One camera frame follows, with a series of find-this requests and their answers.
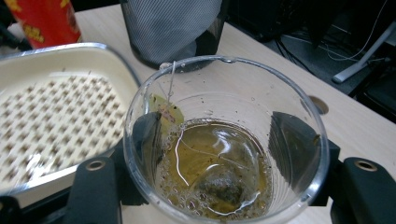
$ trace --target white tray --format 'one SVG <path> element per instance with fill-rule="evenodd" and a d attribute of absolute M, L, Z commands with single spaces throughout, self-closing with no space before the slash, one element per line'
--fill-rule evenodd
<path fill-rule="evenodd" d="M 0 60 L 0 194 L 72 174 L 122 138 L 139 83 L 103 44 L 38 49 Z"/>

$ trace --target tea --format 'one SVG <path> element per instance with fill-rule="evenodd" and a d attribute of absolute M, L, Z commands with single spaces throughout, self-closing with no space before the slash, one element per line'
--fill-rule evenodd
<path fill-rule="evenodd" d="M 220 120 L 181 125 L 163 144 L 156 190 L 196 216 L 221 220 L 259 217 L 271 200 L 270 166 L 248 131 Z"/>

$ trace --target beige desk surface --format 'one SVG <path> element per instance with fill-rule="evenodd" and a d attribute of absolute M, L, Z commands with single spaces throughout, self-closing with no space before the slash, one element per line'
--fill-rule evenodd
<path fill-rule="evenodd" d="M 154 73 L 132 54 L 120 6 L 103 7 L 76 14 L 85 42 L 100 42 L 118 51 L 136 71 L 141 81 Z M 396 125 L 350 99 L 340 91 L 308 74 L 264 45 L 224 25 L 218 54 L 237 56 L 265 63 L 295 81 L 308 95 L 329 107 L 322 116 L 327 134 L 341 148 L 340 159 L 362 157 L 382 164 L 396 178 Z M 330 205 L 308 207 L 290 223 L 331 223 Z M 152 212 L 151 205 L 124 207 L 124 223 L 173 223 Z"/>

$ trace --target clear plastic cup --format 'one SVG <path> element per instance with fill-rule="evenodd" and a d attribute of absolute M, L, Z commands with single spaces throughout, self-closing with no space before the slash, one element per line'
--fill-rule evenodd
<path fill-rule="evenodd" d="M 205 141 L 206 135 L 193 133 L 190 134 L 191 140 L 180 140 L 180 136 L 186 134 L 186 127 L 197 119 L 204 126 L 219 121 L 241 128 L 250 134 L 250 140 L 259 145 L 258 152 L 229 153 L 224 148 L 230 138 L 221 138 L 220 142 L 224 140 L 221 151 L 215 154 L 222 163 L 216 166 L 225 175 L 209 174 L 188 179 L 185 174 L 200 165 L 194 161 L 195 156 L 202 155 L 200 148 L 193 149 L 193 144 Z M 169 132 L 171 137 L 165 138 L 163 133 Z M 231 141 L 237 148 L 245 147 L 245 142 L 238 139 Z M 182 161 L 177 149 L 168 148 L 172 145 L 170 142 L 185 145 L 187 151 L 193 150 L 192 156 Z M 180 222 L 286 222 L 313 202 L 329 166 L 324 126 L 317 109 L 303 90 L 271 67 L 224 56 L 201 56 L 169 63 L 151 76 L 139 89 L 127 113 L 124 150 L 127 166 L 140 193 L 159 210 Z M 180 178 L 186 177 L 183 180 L 186 186 L 195 186 L 191 188 L 201 193 L 207 190 L 205 194 L 209 197 L 219 197 L 237 209 L 219 213 L 214 209 L 216 205 L 212 199 L 209 202 L 203 198 L 204 201 L 200 202 L 197 194 L 197 201 L 192 201 L 180 192 L 172 195 L 177 197 L 175 203 L 169 193 L 159 190 L 159 182 L 171 174 L 163 167 L 162 170 L 159 168 L 161 162 L 170 157 L 168 150 L 176 152 L 173 154 L 177 155 L 177 169 L 180 168 L 177 171 Z M 183 162 L 188 171 L 181 170 Z M 214 166 L 209 165 L 206 171 L 209 168 L 213 170 Z M 266 186 L 260 189 L 257 183 L 263 176 Z M 231 183 L 231 186 L 205 187 L 215 180 Z M 239 193 L 224 196 L 224 191 Z M 256 203 L 255 200 L 264 196 L 265 203 Z M 198 211 L 197 207 L 210 211 Z M 205 214 L 210 212 L 216 215 L 206 217 Z"/>

